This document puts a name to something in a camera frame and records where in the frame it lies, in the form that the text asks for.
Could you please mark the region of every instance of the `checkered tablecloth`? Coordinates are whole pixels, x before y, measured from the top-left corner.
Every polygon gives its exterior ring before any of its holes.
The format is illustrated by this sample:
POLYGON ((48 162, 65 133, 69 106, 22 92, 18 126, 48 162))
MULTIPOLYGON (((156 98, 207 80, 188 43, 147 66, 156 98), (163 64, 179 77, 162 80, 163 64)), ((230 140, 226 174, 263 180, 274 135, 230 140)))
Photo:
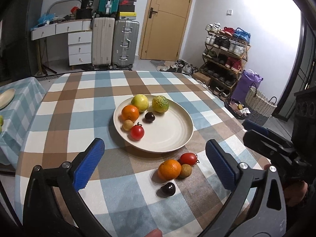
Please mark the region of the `checkered tablecloth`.
POLYGON ((40 83, 29 77, 0 87, 0 93, 15 89, 13 100, 0 115, 4 118, 0 133, 0 163, 17 166, 21 146, 28 127, 46 93, 40 83))
MULTIPOLYGON (((105 153, 85 189, 79 193, 104 228, 118 237, 145 236, 155 228, 164 236, 197 236, 229 196, 205 155, 205 143, 216 139, 238 162, 261 169, 267 159, 242 143, 241 124, 192 78, 170 72, 79 72, 56 80, 45 95, 18 161, 15 209, 22 217, 32 168, 58 167, 72 161, 95 137, 105 141, 105 153), (194 122, 192 139, 172 153, 146 153, 130 146, 113 125, 113 112, 136 94, 164 95, 179 103, 194 122), (167 159, 197 153, 199 164, 185 180, 173 180, 176 193, 160 198, 163 185, 156 170, 167 159)), ((254 195, 251 190, 244 207, 254 195)), ((73 223, 62 205, 66 220, 73 223)))

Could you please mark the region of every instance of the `dark cherry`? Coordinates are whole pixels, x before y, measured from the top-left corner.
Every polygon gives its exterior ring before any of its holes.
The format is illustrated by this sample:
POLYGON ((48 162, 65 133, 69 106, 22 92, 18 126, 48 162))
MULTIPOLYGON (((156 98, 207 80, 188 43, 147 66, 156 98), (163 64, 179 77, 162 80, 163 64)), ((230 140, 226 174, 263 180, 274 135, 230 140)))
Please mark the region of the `dark cherry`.
POLYGON ((155 115, 152 113, 152 112, 147 112, 146 115, 145 115, 145 119, 148 121, 148 122, 153 122, 155 120, 155 115))
POLYGON ((176 193, 176 186, 174 185, 174 183, 169 182, 162 186, 160 190, 163 194, 167 196, 172 196, 176 193))

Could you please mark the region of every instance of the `cherry tomato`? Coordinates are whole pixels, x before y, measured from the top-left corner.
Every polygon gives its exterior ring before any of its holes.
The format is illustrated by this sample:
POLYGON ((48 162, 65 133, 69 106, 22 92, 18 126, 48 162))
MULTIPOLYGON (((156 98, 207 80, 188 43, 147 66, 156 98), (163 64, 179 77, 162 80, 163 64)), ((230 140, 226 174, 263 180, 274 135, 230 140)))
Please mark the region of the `cherry tomato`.
POLYGON ((133 126, 131 128, 131 136, 135 139, 135 140, 140 140, 143 138, 145 134, 145 131, 142 127, 142 125, 138 122, 137 125, 133 126))
POLYGON ((198 156, 192 152, 184 153, 180 157, 182 164, 189 164, 191 166, 195 165, 196 163, 200 163, 197 159, 198 156))

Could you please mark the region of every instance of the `metal bolt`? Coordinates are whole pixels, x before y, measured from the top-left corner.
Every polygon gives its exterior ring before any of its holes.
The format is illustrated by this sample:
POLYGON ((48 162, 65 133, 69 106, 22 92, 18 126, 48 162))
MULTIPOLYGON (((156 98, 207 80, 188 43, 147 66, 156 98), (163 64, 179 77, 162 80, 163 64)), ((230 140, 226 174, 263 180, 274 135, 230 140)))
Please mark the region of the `metal bolt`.
POLYGON ((70 162, 66 161, 66 162, 64 162, 63 164, 61 164, 61 166, 62 166, 63 168, 69 168, 69 167, 70 167, 70 162))
POLYGON ((277 170, 275 166, 270 166, 269 169, 271 172, 275 172, 277 170))
POLYGON ((242 168, 242 169, 246 169, 246 168, 248 168, 248 165, 245 162, 241 162, 239 164, 239 167, 242 168))
POLYGON ((39 165, 36 165, 35 167, 33 167, 33 170, 34 170, 34 171, 40 170, 40 166, 39 166, 39 165))

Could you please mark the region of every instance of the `purple bag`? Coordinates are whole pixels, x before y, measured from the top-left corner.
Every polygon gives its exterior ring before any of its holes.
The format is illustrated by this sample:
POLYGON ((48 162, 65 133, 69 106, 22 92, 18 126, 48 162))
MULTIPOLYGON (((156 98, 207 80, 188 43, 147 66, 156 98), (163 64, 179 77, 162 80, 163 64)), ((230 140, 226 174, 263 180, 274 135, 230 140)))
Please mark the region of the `purple bag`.
POLYGON ((251 69, 243 70, 232 98, 244 104, 251 83, 255 83, 258 88, 262 80, 263 78, 257 73, 254 73, 251 69))

